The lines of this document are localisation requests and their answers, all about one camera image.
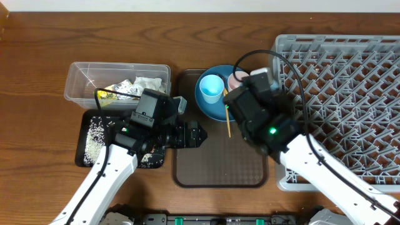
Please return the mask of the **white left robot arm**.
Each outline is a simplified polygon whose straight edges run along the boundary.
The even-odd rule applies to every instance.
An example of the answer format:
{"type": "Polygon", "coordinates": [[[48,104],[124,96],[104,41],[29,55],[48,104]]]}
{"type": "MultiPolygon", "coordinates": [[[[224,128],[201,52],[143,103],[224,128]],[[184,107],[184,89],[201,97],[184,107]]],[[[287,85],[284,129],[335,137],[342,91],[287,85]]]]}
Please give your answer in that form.
{"type": "Polygon", "coordinates": [[[208,137],[197,121],[179,122],[139,133],[138,126],[117,127],[97,161],[52,224],[99,224],[114,196],[138,168],[167,148],[198,148],[208,137]]]}

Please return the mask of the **light blue cup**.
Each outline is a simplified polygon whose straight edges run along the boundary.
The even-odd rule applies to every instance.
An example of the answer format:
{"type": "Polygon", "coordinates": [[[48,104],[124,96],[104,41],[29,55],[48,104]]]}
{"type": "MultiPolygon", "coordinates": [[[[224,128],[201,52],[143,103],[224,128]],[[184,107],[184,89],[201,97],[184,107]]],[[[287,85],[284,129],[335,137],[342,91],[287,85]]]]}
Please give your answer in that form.
{"type": "Polygon", "coordinates": [[[218,75],[210,74],[200,80],[199,89],[208,104],[215,104],[224,91],[224,81],[218,75]]]}

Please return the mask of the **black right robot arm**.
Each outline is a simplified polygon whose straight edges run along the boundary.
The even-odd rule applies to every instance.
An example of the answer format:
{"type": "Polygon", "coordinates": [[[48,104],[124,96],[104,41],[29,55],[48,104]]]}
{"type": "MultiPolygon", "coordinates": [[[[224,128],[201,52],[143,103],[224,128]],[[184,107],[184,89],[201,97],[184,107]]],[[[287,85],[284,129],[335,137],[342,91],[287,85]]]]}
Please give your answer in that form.
{"type": "Polygon", "coordinates": [[[265,75],[245,77],[223,98],[243,139],[259,154],[298,173],[353,224],[399,224],[399,201],[357,177],[295,121],[288,99],[265,75]]]}

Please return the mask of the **grey dishwasher rack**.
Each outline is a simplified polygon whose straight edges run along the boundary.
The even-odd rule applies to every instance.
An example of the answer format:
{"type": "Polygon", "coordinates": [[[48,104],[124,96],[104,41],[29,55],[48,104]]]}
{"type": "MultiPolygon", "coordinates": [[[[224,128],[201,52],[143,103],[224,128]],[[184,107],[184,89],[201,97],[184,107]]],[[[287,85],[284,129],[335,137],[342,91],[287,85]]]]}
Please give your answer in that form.
{"type": "Polygon", "coordinates": [[[269,60],[292,115],[375,188],[399,191],[399,37],[279,35],[269,60]]]}

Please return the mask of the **white paper napkin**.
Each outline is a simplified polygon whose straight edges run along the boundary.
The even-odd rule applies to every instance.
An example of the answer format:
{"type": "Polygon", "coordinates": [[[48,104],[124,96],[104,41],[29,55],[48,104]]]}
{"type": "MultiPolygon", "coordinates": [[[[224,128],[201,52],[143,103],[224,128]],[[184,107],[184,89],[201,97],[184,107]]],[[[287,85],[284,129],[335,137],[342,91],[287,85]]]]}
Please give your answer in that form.
{"type": "Polygon", "coordinates": [[[133,94],[140,96],[145,89],[166,93],[166,83],[161,78],[137,77],[132,85],[133,94]]]}

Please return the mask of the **yellow green snack wrapper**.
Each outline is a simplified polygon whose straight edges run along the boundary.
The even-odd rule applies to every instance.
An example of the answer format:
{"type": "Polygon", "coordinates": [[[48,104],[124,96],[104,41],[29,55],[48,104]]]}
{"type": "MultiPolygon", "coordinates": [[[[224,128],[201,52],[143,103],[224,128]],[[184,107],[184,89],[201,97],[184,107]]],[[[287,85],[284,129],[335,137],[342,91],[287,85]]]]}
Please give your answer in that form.
{"type": "Polygon", "coordinates": [[[107,106],[117,100],[135,100],[140,98],[133,83],[128,79],[104,87],[104,90],[99,90],[96,96],[99,99],[101,107],[107,106]]]}

